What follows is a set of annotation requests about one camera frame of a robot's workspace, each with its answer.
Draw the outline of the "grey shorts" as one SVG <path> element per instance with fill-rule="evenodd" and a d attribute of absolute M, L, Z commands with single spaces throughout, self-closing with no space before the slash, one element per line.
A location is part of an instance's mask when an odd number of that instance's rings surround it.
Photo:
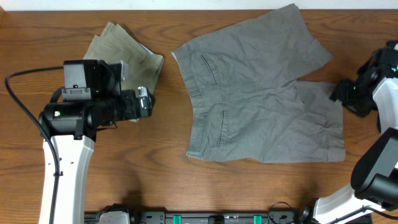
<path fill-rule="evenodd" d="M 334 85 L 303 80 L 331 53 L 295 4 L 210 32 L 172 52 L 193 107 L 187 156 L 204 161 L 340 162 Z"/>

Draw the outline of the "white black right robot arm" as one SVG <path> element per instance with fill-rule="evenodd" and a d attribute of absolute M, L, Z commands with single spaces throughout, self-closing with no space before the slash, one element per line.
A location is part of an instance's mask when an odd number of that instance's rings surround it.
<path fill-rule="evenodd" d="M 351 182 L 305 208 L 300 223 L 372 223 L 397 210 L 397 41 L 374 51 L 355 81 L 342 80 L 330 95 L 359 117 L 378 112 L 381 136 L 356 163 Z"/>

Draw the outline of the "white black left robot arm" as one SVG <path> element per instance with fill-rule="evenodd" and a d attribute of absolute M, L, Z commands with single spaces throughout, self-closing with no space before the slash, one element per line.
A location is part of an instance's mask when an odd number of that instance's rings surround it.
<path fill-rule="evenodd" d="M 118 121 L 150 117 L 155 104 L 144 86 L 88 97 L 89 88 L 59 88 L 40 114 L 45 177 L 40 223 L 83 223 L 86 181 L 96 133 Z"/>

